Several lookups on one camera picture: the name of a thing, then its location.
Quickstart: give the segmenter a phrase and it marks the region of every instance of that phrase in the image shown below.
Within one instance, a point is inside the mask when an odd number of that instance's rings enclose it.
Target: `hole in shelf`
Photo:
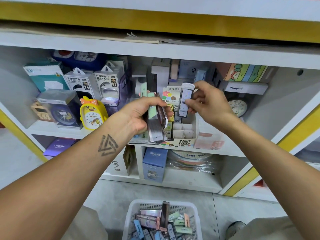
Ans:
[[[301,76],[303,74],[303,69],[298,70],[297,75]]]

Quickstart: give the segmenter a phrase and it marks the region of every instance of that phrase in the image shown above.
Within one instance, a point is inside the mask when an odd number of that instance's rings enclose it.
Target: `person's left hand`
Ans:
[[[142,97],[126,104],[119,112],[115,113],[121,115],[122,119],[125,117],[129,124],[133,127],[134,135],[141,134],[147,130],[147,124],[142,119],[142,116],[147,112],[150,105],[165,107],[168,117],[173,116],[173,112],[167,103],[160,97]]]

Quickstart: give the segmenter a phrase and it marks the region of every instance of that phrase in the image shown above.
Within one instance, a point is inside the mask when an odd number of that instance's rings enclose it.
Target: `hand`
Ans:
[[[194,86],[198,90],[193,94],[192,99],[186,100],[189,113],[198,112],[207,123],[220,131],[230,123],[230,119],[238,118],[221,90],[205,81],[198,81]]]
[[[127,123],[133,128],[134,135],[141,134],[147,130],[147,124],[142,119],[142,116],[147,112],[150,105],[165,107],[167,116],[173,115],[170,107],[160,97],[142,97],[126,104],[119,112],[119,119],[125,119]]]

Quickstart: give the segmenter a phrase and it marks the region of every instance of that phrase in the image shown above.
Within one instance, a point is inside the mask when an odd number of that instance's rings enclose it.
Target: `shoe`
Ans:
[[[231,237],[233,237],[238,231],[240,231],[245,226],[246,224],[243,223],[242,221],[235,221],[234,223],[232,223],[226,230],[226,240],[229,240]]]

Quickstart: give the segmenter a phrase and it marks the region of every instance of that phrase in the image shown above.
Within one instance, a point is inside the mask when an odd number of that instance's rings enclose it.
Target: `yellow alarm clock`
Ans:
[[[108,113],[102,102],[83,96],[80,99],[80,120],[87,130],[95,130],[107,120]]]

